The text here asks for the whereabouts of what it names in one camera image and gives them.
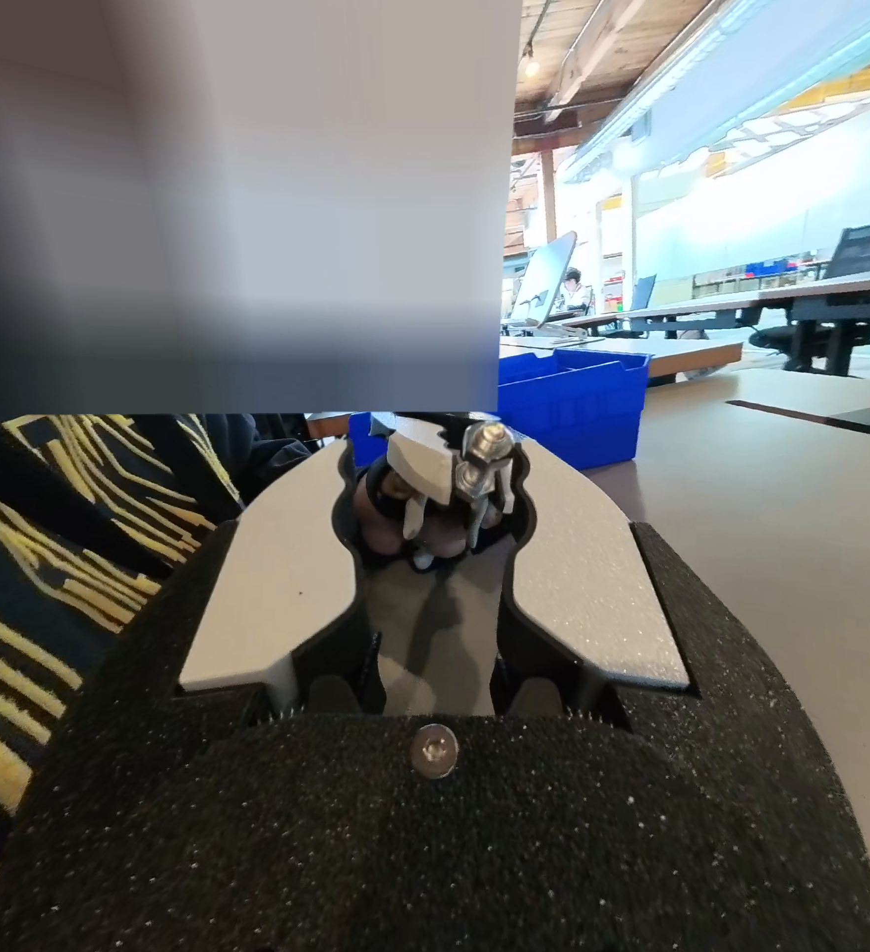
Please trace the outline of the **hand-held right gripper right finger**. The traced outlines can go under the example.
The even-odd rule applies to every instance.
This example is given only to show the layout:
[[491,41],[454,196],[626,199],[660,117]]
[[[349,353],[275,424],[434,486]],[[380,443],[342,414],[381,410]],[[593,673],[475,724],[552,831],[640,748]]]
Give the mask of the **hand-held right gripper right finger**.
[[620,687],[689,692],[688,664],[619,506],[533,439],[515,449],[512,490],[494,709],[511,710],[538,680],[565,710],[609,709]]

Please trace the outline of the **black yellow patterned garment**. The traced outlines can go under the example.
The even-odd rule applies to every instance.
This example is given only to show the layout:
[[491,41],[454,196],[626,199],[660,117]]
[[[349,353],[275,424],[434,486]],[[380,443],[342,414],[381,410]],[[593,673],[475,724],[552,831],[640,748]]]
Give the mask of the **black yellow patterned garment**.
[[240,513],[254,427],[180,414],[0,422],[0,859],[51,736],[122,631]]

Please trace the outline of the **long ceiling light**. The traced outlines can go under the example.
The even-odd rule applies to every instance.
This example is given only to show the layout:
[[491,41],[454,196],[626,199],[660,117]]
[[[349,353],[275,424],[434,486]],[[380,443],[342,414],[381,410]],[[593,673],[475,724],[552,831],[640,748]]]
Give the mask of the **long ceiling light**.
[[590,181],[596,173],[634,173],[653,130],[655,107],[681,82],[737,36],[774,1],[709,2],[639,78],[617,108],[560,166],[565,184]]

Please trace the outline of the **long desk with black legs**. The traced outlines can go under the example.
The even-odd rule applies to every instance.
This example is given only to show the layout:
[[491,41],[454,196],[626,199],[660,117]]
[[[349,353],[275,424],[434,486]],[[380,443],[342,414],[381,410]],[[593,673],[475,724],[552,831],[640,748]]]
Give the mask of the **long desk with black legs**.
[[641,336],[661,334],[667,340],[677,340],[694,332],[704,340],[711,331],[754,327],[764,309],[758,292],[714,295],[632,310],[620,316],[620,321],[628,331]]
[[763,292],[764,309],[780,309],[786,325],[757,329],[753,347],[785,357],[784,369],[849,375],[853,352],[870,346],[870,272]]

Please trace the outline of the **blue plastic bin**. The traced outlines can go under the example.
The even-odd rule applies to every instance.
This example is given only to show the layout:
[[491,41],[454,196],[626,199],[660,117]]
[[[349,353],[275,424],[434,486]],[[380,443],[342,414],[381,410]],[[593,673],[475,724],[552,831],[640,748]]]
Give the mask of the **blue plastic bin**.
[[359,386],[357,395],[390,403],[350,416],[356,461],[365,466],[382,453],[381,438],[369,432],[371,413],[483,412],[575,470],[630,462],[638,453],[650,369],[646,353],[601,348],[516,349],[492,361],[410,363],[385,371],[381,384]]

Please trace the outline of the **silver bolt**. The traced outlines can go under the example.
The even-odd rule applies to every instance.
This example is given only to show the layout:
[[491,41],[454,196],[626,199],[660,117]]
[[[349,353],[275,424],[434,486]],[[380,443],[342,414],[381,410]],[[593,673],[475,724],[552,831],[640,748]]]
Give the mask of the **silver bolt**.
[[513,453],[516,442],[512,432],[500,421],[471,424],[463,438],[461,456],[454,475],[459,497],[473,508],[491,505],[500,514],[513,513]]

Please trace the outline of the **grey tilted display stand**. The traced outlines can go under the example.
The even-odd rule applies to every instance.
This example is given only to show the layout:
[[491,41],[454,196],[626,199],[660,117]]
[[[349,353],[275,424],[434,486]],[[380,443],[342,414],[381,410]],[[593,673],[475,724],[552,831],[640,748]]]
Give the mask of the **grey tilted display stand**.
[[566,232],[534,251],[508,316],[501,321],[500,344],[520,349],[552,351],[579,346],[592,337],[590,330],[613,324],[613,314],[557,316],[554,304],[577,243],[576,232]]

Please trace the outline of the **wooden pillar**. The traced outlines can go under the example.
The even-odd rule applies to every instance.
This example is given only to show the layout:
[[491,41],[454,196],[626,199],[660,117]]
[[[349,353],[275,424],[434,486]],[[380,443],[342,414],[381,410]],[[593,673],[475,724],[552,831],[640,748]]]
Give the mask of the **wooden pillar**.
[[543,225],[544,244],[554,242],[558,237],[556,209],[556,165],[553,149],[545,149],[538,154],[539,171],[537,210]]

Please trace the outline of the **wooden-edged grey desk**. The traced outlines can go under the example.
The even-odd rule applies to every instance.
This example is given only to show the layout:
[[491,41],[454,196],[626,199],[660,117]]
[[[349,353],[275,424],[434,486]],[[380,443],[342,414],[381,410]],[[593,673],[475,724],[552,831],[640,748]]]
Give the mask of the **wooden-edged grey desk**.
[[505,338],[500,343],[500,358],[508,359],[527,353],[545,357],[556,351],[591,352],[609,355],[611,358],[620,355],[643,355],[650,360],[650,380],[658,379],[668,383],[675,381],[680,375],[697,375],[701,371],[716,372],[724,366],[739,363],[742,350],[741,341],[667,340],[656,336],[643,339],[589,338],[558,348],[530,343],[522,346],[515,340]]

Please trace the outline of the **black mesh office chair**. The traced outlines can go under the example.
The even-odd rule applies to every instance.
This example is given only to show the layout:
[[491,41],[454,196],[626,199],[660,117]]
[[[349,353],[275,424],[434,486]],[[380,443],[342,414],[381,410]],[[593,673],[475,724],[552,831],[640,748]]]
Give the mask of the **black mesh office chair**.
[[[845,229],[823,283],[870,274],[870,225]],[[815,372],[823,360],[827,375],[846,377],[856,349],[870,346],[870,290],[821,290],[782,303],[786,324],[754,331],[749,345],[785,357],[791,372]]]

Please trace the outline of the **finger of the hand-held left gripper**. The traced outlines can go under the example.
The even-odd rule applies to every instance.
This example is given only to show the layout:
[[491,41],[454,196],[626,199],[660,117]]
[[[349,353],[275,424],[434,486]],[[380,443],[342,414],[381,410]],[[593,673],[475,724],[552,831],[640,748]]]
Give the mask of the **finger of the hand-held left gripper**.
[[473,439],[467,448],[467,460],[487,470],[485,493],[469,501],[468,548],[477,548],[480,531],[485,528],[489,511],[501,517],[510,515],[514,508],[512,490],[514,439]]
[[387,425],[386,461],[409,487],[403,534],[411,541],[422,529],[429,505],[451,505],[455,456],[444,422],[391,415]]

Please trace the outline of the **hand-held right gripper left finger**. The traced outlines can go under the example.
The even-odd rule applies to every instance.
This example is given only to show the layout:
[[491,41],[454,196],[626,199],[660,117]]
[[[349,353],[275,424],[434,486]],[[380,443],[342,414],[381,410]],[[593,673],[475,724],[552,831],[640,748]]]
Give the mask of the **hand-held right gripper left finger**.
[[278,714],[303,708],[322,677],[380,715],[381,635],[370,623],[355,545],[350,443],[337,440],[269,486],[236,522],[179,689],[261,686]]

